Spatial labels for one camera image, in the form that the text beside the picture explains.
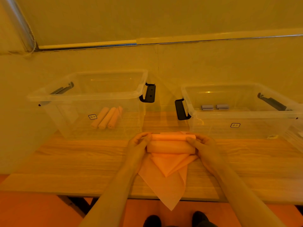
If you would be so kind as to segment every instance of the wood grain surface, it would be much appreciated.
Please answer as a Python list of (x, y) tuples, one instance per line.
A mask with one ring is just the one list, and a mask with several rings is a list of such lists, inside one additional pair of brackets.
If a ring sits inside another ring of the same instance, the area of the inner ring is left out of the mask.
[[(143, 131), (187, 131), (174, 112), (147, 112)], [(263, 201), (303, 204), (303, 153), (283, 139), (217, 140), (226, 161)], [(1, 185), (0, 190), (100, 196), (125, 157), (126, 140), (65, 140), (56, 132)], [(130, 198), (157, 198), (136, 176)], [(188, 166), (182, 200), (226, 201), (199, 159)]]

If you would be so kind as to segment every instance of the orange floor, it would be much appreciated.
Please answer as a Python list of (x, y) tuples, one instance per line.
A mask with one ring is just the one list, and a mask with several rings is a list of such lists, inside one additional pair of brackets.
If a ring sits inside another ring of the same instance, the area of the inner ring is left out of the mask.
[[(5, 178), (5, 175), (0, 175), (0, 183)], [(287, 226), (303, 226), (303, 216), (294, 206), (269, 207)], [(128, 200), (123, 227), (142, 227), (146, 217), (152, 214), (161, 218), (163, 226), (190, 227), (191, 215), (196, 210), (204, 212), (219, 227), (240, 226), (227, 203), (179, 202), (171, 212), (157, 200)], [(55, 195), (0, 192), (1, 227), (76, 227), (81, 220), (73, 209)]]

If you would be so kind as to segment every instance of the black shoe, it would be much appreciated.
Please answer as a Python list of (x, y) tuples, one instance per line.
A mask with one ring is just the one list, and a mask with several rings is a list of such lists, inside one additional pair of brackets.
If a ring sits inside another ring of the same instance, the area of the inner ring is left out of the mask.
[(196, 227), (202, 221), (208, 221), (207, 216), (204, 213), (202, 213), (201, 211), (196, 211), (192, 216), (191, 226)]
[(161, 220), (157, 215), (151, 215), (149, 216), (144, 224), (143, 227), (161, 227)]

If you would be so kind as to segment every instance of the person's left arm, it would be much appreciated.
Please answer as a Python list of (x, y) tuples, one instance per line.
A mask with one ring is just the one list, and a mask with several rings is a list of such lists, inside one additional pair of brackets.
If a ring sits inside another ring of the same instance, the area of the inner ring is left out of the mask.
[(131, 184), (140, 169), (150, 132), (140, 133), (127, 144), (126, 160), (79, 227), (118, 227)]

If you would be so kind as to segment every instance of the finger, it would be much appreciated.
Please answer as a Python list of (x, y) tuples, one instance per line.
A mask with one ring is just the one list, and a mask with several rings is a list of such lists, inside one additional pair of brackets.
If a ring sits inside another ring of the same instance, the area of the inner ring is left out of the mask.
[(140, 148), (145, 148), (147, 146), (147, 144), (149, 144), (149, 142), (152, 140), (152, 135), (148, 134), (138, 145), (138, 147)]
[(152, 132), (142, 132), (137, 134), (135, 137), (133, 137), (129, 143), (134, 143), (134, 144), (139, 144), (140, 139), (142, 139), (142, 137), (145, 137), (149, 134), (151, 134)]
[(194, 146), (195, 148), (197, 148), (198, 150), (203, 150), (204, 147), (205, 147), (204, 144), (200, 143), (199, 141), (197, 141), (196, 139), (193, 139), (193, 138), (191, 138), (191, 137), (187, 137), (187, 138), (186, 138), (186, 141), (187, 141), (190, 145), (192, 145), (192, 146)]
[(214, 139), (207, 136), (207, 135), (198, 134), (198, 133), (191, 133), (191, 132), (188, 132), (187, 134), (195, 135), (196, 138), (200, 139), (201, 143), (203, 143), (203, 144), (215, 143)]

